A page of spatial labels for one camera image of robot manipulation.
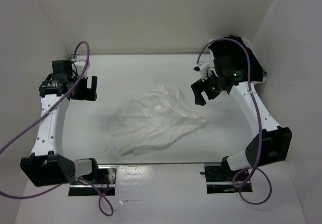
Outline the white skirt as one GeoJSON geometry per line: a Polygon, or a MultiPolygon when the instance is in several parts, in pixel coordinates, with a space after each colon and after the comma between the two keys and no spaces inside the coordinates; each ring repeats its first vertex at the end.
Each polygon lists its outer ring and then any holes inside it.
{"type": "Polygon", "coordinates": [[[122,156],[161,151],[206,126],[183,92],[157,86],[129,98],[109,122],[111,142],[122,156]]]}

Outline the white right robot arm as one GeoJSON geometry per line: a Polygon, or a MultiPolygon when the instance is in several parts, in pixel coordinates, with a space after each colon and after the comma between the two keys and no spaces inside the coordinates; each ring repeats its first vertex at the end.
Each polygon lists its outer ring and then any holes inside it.
{"type": "Polygon", "coordinates": [[[254,84],[248,82],[246,68],[237,68],[230,56],[223,56],[214,60],[214,66],[198,62],[194,71],[201,75],[198,81],[191,84],[195,104],[206,104],[202,93],[212,100],[220,93],[227,92],[238,103],[252,130],[253,140],[244,151],[222,159],[222,178],[232,180],[238,170],[286,159],[292,132],[271,116],[255,91],[254,84]]]}

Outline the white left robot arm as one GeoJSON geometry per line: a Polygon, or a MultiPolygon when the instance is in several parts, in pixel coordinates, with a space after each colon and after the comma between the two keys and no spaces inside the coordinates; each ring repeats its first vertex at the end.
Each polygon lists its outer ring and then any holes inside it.
{"type": "Polygon", "coordinates": [[[70,101],[97,99],[96,76],[92,77],[91,87],[87,87],[89,63],[77,76],[72,65],[70,60],[53,61],[53,72],[39,87],[44,119],[40,121],[30,156],[22,158],[20,163],[22,171],[36,187],[72,184],[79,177],[93,184],[100,178],[94,158],[70,160],[63,154],[63,127],[70,101]]]}

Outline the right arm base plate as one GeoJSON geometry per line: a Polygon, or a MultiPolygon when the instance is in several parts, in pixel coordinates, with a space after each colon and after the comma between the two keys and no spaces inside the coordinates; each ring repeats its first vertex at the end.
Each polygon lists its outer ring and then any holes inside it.
{"type": "Polygon", "coordinates": [[[232,181],[236,173],[225,170],[220,163],[205,163],[200,175],[205,177],[207,194],[228,194],[239,192],[232,181]]]}

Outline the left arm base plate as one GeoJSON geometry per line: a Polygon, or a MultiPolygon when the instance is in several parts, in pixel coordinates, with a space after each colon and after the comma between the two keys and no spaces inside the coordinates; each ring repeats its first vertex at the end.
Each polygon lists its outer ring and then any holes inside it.
{"type": "MultiPolygon", "coordinates": [[[[91,181],[98,190],[106,196],[115,195],[115,184],[117,178],[117,166],[113,165],[99,165],[98,176],[91,181]]],[[[74,182],[70,185],[68,196],[98,196],[99,193],[89,184],[81,181],[81,184],[74,182]]]]}

